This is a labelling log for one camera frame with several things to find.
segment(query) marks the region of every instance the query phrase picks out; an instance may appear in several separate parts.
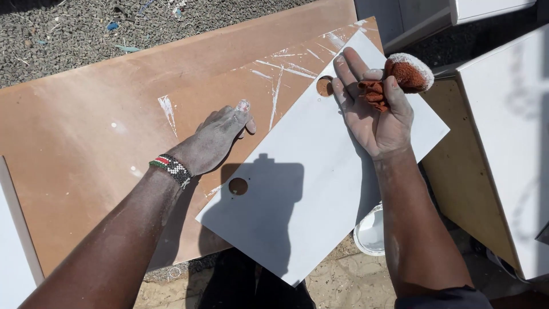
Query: right hand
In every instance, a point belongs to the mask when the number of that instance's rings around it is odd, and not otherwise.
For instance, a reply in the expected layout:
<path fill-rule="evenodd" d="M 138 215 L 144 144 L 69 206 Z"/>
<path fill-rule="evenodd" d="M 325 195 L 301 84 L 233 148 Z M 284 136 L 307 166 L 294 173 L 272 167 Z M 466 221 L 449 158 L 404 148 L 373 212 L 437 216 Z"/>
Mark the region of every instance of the right hand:
<path fill-rule="evenodd" d="M 370 70 L 351 47 L 343 50 L 343 56 L 335 58 L 334 67 L 338 77 L 332 85 L 345 122 L 372 159 L 383 159 L 409 149 L 413 109 L 394 76 L 383 82 L 390 109 L 380 113 L 365 97 L 358 96 L 357 84 L 363 80 L 381 80 L 383 71 Z"/>

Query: kenyan flag bracelet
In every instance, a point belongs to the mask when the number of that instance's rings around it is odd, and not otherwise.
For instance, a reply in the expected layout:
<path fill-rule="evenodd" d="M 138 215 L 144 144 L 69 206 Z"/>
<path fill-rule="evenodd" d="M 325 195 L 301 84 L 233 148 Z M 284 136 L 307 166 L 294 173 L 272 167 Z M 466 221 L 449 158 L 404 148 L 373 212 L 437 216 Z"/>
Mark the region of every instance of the kenyan flag bracelet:
<path fill-rule="evenodd" d="M 161 154 L 156 159 L 149 162 L 150 165 L 158 166 L 170 173 L 172 177 L 179 183 L 182 189 L 191 181 L 189 171 L 179 163 L 174 157 L 168 154 Z"/>

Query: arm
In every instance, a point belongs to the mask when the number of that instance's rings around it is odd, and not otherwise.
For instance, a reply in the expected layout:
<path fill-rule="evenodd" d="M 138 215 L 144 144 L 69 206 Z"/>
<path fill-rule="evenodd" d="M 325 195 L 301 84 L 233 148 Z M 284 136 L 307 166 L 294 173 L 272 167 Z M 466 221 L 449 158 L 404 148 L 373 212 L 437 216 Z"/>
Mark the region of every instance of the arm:
<path fill-rule="evenodd" d="M 249 104 L 213 112 L 197 132 L 168 151 L 193 175 L 219 165 L 234 138 L 255 124 Z M 182 189 L 150 166 L 136 187 L 81 242 L 20 308 L 131 308 Z"/>
<path fill-rule="evenodd" d="M 413 109 L 393 76 L 391 107 L 379 113 L 358 96 L 358 80 L 380 80 L 352 48 L 334 60 L 334 93 L 357 141 L 372 156 L 383 200 L 385 257 L 398 297 L 473 286 L 465 262 L 431 202 L 410 145 Z"/>

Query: fingernail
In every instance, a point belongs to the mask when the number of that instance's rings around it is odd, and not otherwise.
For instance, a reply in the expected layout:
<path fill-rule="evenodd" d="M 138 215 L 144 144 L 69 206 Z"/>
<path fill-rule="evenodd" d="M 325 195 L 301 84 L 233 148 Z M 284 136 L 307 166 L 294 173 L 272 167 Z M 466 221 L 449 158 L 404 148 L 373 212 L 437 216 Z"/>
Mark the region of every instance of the fingernail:
<path fill-rule="evenodd" d="M 248 102 L 248 100 L 243 99 L 243 100 L 240 100 L 240 102 L 238 102 L 237 111 L 245 113 L 249 110 L 250 110 L 250 102 Z"/>

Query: black sleeve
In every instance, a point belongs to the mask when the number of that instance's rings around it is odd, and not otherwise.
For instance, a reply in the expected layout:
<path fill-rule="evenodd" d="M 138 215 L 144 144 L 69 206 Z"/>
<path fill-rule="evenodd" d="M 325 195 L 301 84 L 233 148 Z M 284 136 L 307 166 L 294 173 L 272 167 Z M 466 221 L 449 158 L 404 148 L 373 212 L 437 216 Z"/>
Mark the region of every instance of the black sleeve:
<path fill-rule="evenodd" d="M 427 296 L 401 297 L 396 299 L 396 309 L 404 308 L 492 308 L 490 302 L 476 289 L 465 285 L 437 291 Z"/>

